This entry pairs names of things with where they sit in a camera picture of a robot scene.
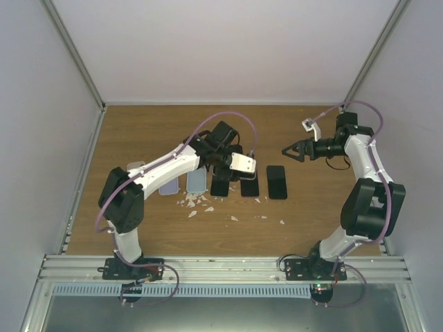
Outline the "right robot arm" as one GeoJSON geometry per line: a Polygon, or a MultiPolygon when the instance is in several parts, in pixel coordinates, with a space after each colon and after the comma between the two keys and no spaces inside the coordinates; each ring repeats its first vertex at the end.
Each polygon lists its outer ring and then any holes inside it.
{"type": "Polygon", "coordinates": [[[293,151],[291,158],[300,162],[347,157],[356,179],[341,209],[339,227],[302,259],[307,274],[322,280],[339,274],[344,258],[359,246],[378,244],[392,234],[406,188],[388,175],[377,153],[374,130],[361,126],[356,113],[338,115],[331,138],[321,138],[320,127],[311,118],[302,125],[313,137],[283,149],[282,154],[293,151]]]}

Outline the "purple smartphone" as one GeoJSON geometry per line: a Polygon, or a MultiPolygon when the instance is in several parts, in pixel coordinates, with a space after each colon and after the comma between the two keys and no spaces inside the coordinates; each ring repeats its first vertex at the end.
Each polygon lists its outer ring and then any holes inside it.
{"type": "Polygon", "coordinates": [[[260,187],[258,178],[242,179],[240,181],[240,190],[242,197],[257,198],[260,195],[260,187]]]}

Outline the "light blue phone case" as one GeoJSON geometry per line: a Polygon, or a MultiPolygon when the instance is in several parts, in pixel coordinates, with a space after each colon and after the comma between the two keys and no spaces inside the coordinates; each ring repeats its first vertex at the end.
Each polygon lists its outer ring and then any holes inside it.
{"type": "Polygon", "coordinates": [[[205,167],[187,173],[186,190],[191,194],[202,194],[207,189],[207,170],[205,167]]]}

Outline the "phone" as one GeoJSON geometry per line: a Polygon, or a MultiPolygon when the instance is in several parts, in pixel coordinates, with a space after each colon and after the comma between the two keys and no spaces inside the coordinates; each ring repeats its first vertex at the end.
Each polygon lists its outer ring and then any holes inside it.
{"type": "Polygon", "coordinates": [[[144,161],[137,161],[137,162],[129,163],[126,167],[126,170],[130,171],[132,169],[138,169],[139,167],[142,167],[144,165],[145,165],[144,161]]]}
{"type": "Polygon", "coordinates": [[[240,172],[239,173],[239,179],[241,181],[254,181],[256,178],[257,178],[257,172],[253,172],[253,173],[240,172]]]}
{"type": "Polygon", "coordinates": [[[179,179],[175,178],[169,182],[167,182],[166,184],[162,185],[159,188],[159,194],[161,196],[170,196],[170,195],[175,195],[179,192],[180,187],[179,187],[179,179]]]}

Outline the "black smartphone from white case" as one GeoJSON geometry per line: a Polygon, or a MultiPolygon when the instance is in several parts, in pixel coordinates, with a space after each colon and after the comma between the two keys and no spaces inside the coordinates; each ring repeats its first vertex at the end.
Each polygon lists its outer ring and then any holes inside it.
{"type": "Polygon", "coordinates": [[[266,167],[266,178],[269,198],[286,200],[288,194],[284,167],[282,165],[268,165],[266,167]]]}

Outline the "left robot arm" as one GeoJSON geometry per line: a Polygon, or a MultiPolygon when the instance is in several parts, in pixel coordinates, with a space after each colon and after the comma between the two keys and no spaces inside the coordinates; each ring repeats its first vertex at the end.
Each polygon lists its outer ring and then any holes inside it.
{"type": "Polygon", "coordinates": [[[150,163],[131,170],[112,169],[98,199],[95,229],[112,236],[119,272],[127,279],[136,279],[142,273],[138,227],[145,216],[145,201],[155,191],[197,169],[227,171],[229,179],[236,181],[242,157],[238,131],[220,121],[213,130],[192,133],[150,163]]]}

